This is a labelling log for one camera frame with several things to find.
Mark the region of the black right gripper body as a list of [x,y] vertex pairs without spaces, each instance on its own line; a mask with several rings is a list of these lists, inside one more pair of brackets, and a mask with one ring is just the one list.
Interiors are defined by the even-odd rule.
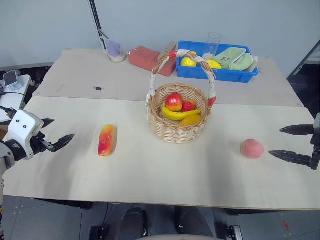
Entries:
[[320,163],[320,113],[317,113],[313,124],[314,133],[310,143],[313,145],[313,153],[310,159],[310,168],[317,170]]

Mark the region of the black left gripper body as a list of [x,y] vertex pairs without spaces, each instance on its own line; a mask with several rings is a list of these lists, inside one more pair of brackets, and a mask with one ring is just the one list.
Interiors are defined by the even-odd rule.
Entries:
[[50,152],[54,150],[53,144],[45,140],[45,135],[41,131],[36,136],[31,137],[30,146],[34,155],[43,153],[46,150]]

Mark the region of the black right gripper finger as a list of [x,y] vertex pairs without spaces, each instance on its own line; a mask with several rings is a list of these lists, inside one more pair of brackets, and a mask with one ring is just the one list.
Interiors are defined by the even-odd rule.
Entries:
[[297,154],[293,151],[287,150],[270,150],[268,153],[288,163],[299,164],[307,167],[310,167],[311,165],[311,157],[308,155]]
[[290,125],[281,128],[279,131],[295,136],[307,136],[314,134],[314,126],[312,124]]

